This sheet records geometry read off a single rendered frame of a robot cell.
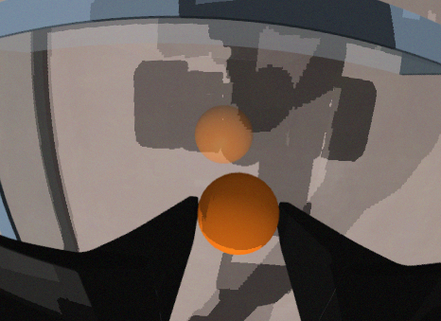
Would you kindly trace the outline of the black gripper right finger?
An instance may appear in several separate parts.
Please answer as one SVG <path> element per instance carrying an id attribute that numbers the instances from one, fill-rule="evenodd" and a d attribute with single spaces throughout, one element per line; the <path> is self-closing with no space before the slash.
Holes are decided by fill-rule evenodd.
<path id="1" fill-rule="evenodd" d="M 277 225 L 301 321 L 419 321 L 441 305 L 441 262 L 402 265 L 280 202 Z"/>

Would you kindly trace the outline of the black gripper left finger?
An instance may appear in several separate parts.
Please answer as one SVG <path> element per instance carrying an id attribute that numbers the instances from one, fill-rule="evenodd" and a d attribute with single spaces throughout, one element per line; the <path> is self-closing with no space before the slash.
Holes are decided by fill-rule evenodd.
<path id="1" fill-rule="evenodd" d="M 0 235 L 0 293 L 68 321 L 168 321 L 195 238 L 198 197 L 73 253 Z"/>

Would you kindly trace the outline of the low clear glass walls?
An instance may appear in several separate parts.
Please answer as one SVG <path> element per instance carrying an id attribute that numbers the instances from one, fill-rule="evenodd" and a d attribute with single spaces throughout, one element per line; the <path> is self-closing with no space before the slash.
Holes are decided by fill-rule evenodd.
<path id="1" fill-rule="evenodd" d="M 0 182 L 22 242 L 76 253 L 50 151 L 43 50 L 115 44 L 253 46 L 364 64 L 397 75 L 441 73 L 440 64 L 388 46 L 318 30 L 227 19 L 122 19 L 1 37 Z"/>

